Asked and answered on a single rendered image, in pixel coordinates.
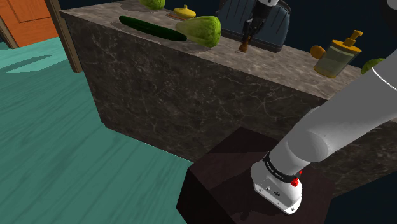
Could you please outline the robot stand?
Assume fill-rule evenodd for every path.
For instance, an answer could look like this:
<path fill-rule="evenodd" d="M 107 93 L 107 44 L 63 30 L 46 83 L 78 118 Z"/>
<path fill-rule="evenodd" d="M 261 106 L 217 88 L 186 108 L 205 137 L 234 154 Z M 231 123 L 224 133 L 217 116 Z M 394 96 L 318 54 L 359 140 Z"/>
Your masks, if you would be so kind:
<path fill-rule="evenodd" d="M 238 128 L 189 166 L 176 209 L 187 224 L 324 224 L 334 185 L 319 171 L 303 170 L 297 212 L 283 213 L 255 192 L 251 166 L 278 142 Z"/>

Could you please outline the yellow pump soap dispenser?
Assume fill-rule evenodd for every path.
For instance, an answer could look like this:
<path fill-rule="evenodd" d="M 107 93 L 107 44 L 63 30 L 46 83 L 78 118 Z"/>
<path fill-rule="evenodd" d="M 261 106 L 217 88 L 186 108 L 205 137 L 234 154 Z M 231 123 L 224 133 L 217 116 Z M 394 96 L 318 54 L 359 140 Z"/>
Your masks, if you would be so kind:
<path fill-rule="evenodd" d="M 323 56 L 317 60 L 314 70 L 326 77 L 335 78 L 344 68 L 361 53 L 361 49 L 356 47 L 356 39 L 363 33 L 353 30 L 350 37 L 344 41 L 333 40 Z"/>

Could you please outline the orange fruit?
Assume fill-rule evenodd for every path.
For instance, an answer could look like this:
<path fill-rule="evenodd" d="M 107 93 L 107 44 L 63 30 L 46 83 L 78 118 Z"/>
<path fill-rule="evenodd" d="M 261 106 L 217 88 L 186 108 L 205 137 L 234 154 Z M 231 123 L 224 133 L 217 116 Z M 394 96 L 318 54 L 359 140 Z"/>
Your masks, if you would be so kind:
<path fill-rule="evenodd" d="M 326 50 L 322 46 L 319 46 L 319 45 L 314 45 L 310 48 L 310 54 L 315 59 L 320 59 L 325 52 L 326 52 Z"/>

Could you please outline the dark grey toaster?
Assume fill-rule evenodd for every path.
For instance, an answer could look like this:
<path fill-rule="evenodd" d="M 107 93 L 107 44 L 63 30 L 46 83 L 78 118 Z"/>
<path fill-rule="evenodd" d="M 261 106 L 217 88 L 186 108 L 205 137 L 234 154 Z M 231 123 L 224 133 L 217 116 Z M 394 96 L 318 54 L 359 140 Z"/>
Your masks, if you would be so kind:
<path fill-rule="evenodd" d="M 242 42 L 244 22 L 252 16 L 256 2 L 257 0 L 220 0 L 216 16 L 221 22 L 221 35 Z M 280 52 L 288 33 L 290 15 L 288 4 L 278 0 L 263 28 L 249 44 L 271 52 Z"/>

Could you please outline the dark green cucumber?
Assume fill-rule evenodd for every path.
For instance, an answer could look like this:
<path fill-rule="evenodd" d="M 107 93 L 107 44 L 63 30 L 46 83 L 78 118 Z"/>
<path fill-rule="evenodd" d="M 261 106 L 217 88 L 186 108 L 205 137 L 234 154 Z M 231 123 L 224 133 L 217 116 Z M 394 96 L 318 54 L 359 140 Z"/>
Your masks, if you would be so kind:
<path fill-rule="evenodd" d="M 139 20 L 136 18 L 128 17 L 128 16 L 119 16 L 119 21 L 128 27 L 131 27 L 135 30 L 144 32 L 146 34 L 150 34 L 152 36 L 156 36 L 158 38 L 167 39 L 170 41 L 186 41 L 187 37 L 184 34 L 181 34 L 178 31 L 162 27 L 159 25 L 155 25 L 149 22 L 145 22 L 143 20 Z"/>

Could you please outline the yellow squash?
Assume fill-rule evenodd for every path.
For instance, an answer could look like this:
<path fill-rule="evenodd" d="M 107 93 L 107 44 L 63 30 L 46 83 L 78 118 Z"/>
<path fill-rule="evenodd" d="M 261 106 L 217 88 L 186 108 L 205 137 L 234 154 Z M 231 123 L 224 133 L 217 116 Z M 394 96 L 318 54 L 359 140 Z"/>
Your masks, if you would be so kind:
<path fill-rule="evenodd" d="M 194 18 L 197 15 L 194 11 L 189 9 L 187 5 L 184 5 L 183 7 L 174 8 L 173 12 L 177 16 L 179 16 L 181 18 L 186 18 L 186 19 Z"/>

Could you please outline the large green lettuce head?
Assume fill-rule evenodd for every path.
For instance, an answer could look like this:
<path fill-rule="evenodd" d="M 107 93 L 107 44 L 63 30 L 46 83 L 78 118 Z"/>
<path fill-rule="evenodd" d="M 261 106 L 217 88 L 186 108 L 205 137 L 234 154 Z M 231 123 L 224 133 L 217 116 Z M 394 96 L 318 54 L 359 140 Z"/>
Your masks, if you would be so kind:
<path fill-rule="evenodd" d="M 190 41 L 209 48 L 215 47 L 221 37 L 221 22 L 215 16 L 201 16 L 178 22 L 175 28 Z"/>

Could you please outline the orange wooden door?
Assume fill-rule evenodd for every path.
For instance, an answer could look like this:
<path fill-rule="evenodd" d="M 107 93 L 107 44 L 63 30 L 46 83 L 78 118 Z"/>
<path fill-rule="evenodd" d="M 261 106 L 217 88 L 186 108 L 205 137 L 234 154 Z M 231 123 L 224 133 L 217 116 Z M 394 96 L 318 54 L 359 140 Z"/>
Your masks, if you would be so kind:
<path fill-rule="evenodd" d="M 19 48 L 59 37 L 75 73 L 82 72 L 59 0 L 0 0 L 0 38 Z"/>

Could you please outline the small brown wooden tool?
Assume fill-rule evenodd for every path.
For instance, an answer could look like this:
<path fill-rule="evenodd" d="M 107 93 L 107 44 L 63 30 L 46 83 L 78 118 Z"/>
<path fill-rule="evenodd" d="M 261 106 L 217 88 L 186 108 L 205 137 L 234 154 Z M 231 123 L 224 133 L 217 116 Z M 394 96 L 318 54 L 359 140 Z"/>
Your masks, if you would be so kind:
<path fill-rule="evenodd" d="M 251 37 L 248 36 L 248 37 L 242 42 L 242 44 L 241 44 L 240 47 L 239 47 L 239 51 L 241 51 L 241 52 L 243 52 L 243 53 L 246 53 L 246 52 L 247 52 L 250 39 L 251 39 Z"/>

